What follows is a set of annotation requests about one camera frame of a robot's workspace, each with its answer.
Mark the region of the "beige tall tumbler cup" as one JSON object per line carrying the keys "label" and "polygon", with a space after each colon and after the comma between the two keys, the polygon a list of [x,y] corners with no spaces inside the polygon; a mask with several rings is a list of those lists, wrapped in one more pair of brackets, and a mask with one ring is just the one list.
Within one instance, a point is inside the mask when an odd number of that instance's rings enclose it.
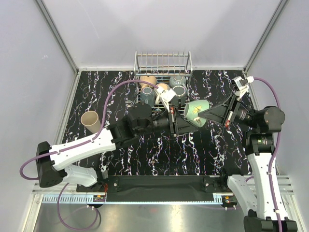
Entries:
{"label": "beige tall tumbler cup", "polygon": [[95,111],[87,111],[82,114],[81,123],[93,134],[99,132],[101,128],[99,116]]}

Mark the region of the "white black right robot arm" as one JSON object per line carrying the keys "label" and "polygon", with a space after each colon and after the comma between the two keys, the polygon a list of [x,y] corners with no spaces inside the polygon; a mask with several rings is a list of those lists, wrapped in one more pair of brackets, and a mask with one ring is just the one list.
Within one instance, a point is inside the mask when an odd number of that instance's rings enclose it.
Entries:
{"label": "white black right robot arm", "polygon": [[233,122],[246,125],[243,146],[253,171],[255,192],[241,174],[226,171],[219,179],[219,188],[232,191],[244,213],[247,232],[296,232],[297,222],[289,219],[276,174],[274,134],[280,133],[284,112],[277,106],[262,110],[246,108],[238,97],[230,96],[221,104],[198,113],[200,118],[229,126]]}

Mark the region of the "grey speckled ceramic mug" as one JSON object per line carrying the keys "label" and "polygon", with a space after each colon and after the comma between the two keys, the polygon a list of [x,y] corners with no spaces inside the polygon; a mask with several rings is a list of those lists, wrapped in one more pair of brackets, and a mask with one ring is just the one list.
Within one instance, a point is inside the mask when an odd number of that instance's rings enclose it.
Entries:
{"label": "grey speckled ceramic mug", "polygon": [[169,79],[169,86],[171,88],[175,86],[186,86],[186,78],[184,76],[171,76]]}

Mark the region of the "mint green mug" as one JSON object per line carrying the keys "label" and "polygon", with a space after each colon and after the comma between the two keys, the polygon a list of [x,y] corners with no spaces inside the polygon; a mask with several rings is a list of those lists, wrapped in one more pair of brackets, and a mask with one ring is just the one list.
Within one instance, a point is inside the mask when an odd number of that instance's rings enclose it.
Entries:
{"label": "mint green mug", "polygon": [[199,117],[198,114],[209,108],[210,104],[207,100],[190,101],[185,105],[183,115],[194,126],[201,128],[206,123],[206,119]]}

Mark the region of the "tan round ceramic mug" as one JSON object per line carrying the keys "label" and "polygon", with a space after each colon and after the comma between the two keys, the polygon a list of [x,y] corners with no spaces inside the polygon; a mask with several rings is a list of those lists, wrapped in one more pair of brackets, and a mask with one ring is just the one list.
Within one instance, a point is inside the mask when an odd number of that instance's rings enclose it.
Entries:
{"label": "tan round ceramic mug", "polygon": [[[151,83],[152,85],[156,85],[157,83],[157,79],[155,76],[153,75],[144,75],[140,77],[141,81],[147,82],[147,83]],[[145,87],[150,87],[153,88],[151,85],[145,84],[145,83],[140,83],[140,87],[141,89],[145,88]]]}

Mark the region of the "grey ribbed ceramic mug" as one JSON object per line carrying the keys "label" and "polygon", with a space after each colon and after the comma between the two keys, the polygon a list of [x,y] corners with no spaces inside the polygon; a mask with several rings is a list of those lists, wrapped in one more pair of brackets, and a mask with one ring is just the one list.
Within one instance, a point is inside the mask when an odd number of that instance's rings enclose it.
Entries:
{"label": "grey ribbed ceramic mug", "polygon": [[154,88],[154,96],[155,96],[155,105],[159,105],[160,103],[160,96],[164,91],[170,89],[170,87],[165,83],[159,83],[156,85],[157,88]]}

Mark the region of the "dark green glass cup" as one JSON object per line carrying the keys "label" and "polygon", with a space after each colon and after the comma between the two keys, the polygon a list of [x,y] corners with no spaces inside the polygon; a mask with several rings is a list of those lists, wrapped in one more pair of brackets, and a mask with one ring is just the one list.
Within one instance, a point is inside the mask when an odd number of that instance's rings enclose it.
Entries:
{"label": "dark green glass cup", "polygon": [[175,92],[175,96],[171,101],[172,105],[176,107],[184,106],[187,97],[186,88],[183,86],[175,86],[172,90]]}

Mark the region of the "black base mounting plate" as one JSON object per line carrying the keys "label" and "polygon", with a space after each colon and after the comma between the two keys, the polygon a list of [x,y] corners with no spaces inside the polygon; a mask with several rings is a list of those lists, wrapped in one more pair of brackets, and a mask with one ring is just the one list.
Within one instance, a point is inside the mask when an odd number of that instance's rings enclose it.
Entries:
{"label": "black base mounting plate", "polygon": [[210,175],[110,175],[99,180],[95,187],[78,187],[78,192],[103,191],[108,187],[108,192],[124,192],[131,189],[192,189],[206,193],[228,192],[225,180],[221,176]]}

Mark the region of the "aluminium slotted rail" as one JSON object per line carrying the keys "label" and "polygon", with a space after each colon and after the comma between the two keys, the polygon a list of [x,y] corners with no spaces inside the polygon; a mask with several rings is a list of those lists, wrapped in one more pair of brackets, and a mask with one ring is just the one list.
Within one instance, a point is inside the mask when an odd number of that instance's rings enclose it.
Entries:
{"label": "aluminium slotted rail", "polygon": [[107,194],[45,194],[42,198],[43,203],[62,203],[62,204],[184,204],[184,205],[222,205],[223,200],[221,195],[205,194],[201,198],[193,196],[159,196],[159,195],[117,195],[115,193]]}

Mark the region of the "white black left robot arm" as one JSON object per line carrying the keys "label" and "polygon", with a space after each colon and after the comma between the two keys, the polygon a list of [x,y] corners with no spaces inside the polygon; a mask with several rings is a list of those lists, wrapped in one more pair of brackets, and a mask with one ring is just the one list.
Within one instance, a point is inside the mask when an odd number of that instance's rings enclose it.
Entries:
{"label": "white black left robot arm", "polygon": [[149,133],[163,131],[182,136],[197,130],[198,127],[177,109],[154,116],[149,105],[137,103],[125,117],[99,133],[66,144],[50,145],[47,141],[39,143],[36,153],[39,186],[50,188],[67,182],[98,192],[104,186],[100,171],[94,167],[76,166],[75,162],[98,153],[129,147]]}

